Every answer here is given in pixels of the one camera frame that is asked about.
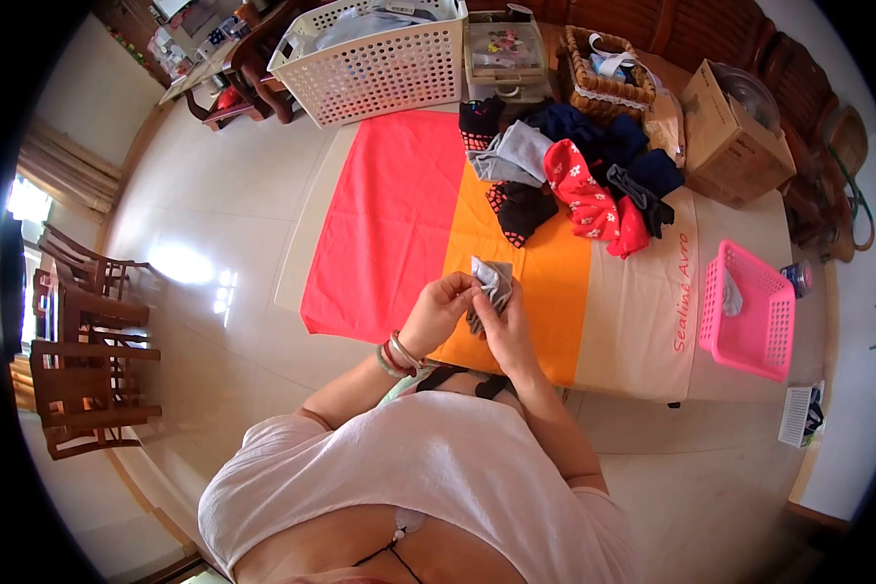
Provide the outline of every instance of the bracelet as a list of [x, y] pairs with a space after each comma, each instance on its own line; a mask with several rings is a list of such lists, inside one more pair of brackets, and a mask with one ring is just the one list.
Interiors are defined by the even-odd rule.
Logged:
[[382, 345], [376, 346], [376, 361], [380, 364], [380, 367], [383, 367], [383, 371], [386, 371], [394, 378], [404, 378], [408, 376], [407, 373], [403, 373], [400, 370], [393, 369], [389, 364], [386, 363], [385, 359], [383, 359], [383, 353], [385, 351], [385, 343]]
[[410, 364], [412, 364], [412, 367], [416, 368], [416, 371], [421, 371], [426, 366], [428, 366], [428, 361], [426, 361], [425, 359], [422, 359], [421, 361], [417, 360], [415, 357], [412, 356], [409, 351], [405, 349], [405, 347], [402, 346], [401, 343], [399, 343], [399, 331], [393, 331], [392, 334], [389, 336], [389, 341], [394, 347], [396, 347], [399, 355], [401, 355]]
[[383, 352], [385, 353], [385, 359], [389, 363], [389, 365], [395, 369], [396, 371], [402, 371], [406, 375], [410, 377], [416, 376], [416, 369], [414, 367], [400, 367], [399, 362], [396, 361], [396, 358], [392, 356], [392, 352], [389, 351], [389, 343], [383, 343]]

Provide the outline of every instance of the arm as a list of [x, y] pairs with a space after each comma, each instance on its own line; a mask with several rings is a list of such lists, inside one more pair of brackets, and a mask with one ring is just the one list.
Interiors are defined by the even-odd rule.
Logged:
[[597, 454], [539, 367], [529, 339], [522, 286], [513, 278], [513, 295], [502, 318], [483, 294], [474, 298], [474, 310], [484, 324], [493, 356], [513, 381], [526, 423], [542, 450], [570, 487], [588, 486], [607, 493]]
[[[480, 282], [462, 272], [446, 275], [428, 284], [399, 332], [399, 343], [413, 357], [422, 359], [454, 332], [457, 321], [479, 292]], [[396, 350], [391, 354], [399, 361], [399, 365], [412, 366]], [[328, 430], [336, 430], [353, 416], [376, 407], [397, 381], [397, 378], [383, 370], [376, 355], [371, 355], [316, 391], [295, 411], [295, 415], [310, 418]]]

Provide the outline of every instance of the window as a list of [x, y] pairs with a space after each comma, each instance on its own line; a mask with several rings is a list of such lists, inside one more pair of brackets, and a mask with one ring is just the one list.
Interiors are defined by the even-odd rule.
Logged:
[[23, 254], [26, 257], [26, 292], [23, 305], [23, 328], [19, 336], [24, 349], [35, 338], [35, 314], [33, 314], [33, 279], [35, 268], [42, 263], [42, 252], [36, 244], [42, 235], [43, 222], [48, 219], [52, 208], [52, 198], [41, 191], [35, 184], [27, 181], [22, 175], [17, 175], [13, 181], [13, 190], [6, 202], [6, 210], [13, 214], [13, 219], [23, 222], [22, 234], [25, 242]]

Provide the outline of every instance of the silver bangle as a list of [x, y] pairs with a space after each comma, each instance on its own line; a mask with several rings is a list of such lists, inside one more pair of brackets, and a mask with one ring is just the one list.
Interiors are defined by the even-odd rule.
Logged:
[[409, 363], [409, 365], [414, 367], [417, 372], [428, 366], [428, 361], [426, 361], [424, 358], [421, 361], [417, 360], [415, 357], [412, 356], [409, 351], [405, 349], [405, 347], [402, 346], [401, 343], [399, 343], [399, 331], [392, 332], [392, 334], [389, 336], [389, 342], [391, 342], [392, 345], [396, 347], [399, 355], [401, 355], [402, 358]]

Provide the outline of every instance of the pink tablecloth stripe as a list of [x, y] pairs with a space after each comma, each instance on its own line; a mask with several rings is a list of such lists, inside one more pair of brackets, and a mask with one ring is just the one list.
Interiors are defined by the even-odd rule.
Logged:
[[310, 333], [382, 342], [442, 275], [466, 158], [457, 115], [361, 122], [305, 285]]

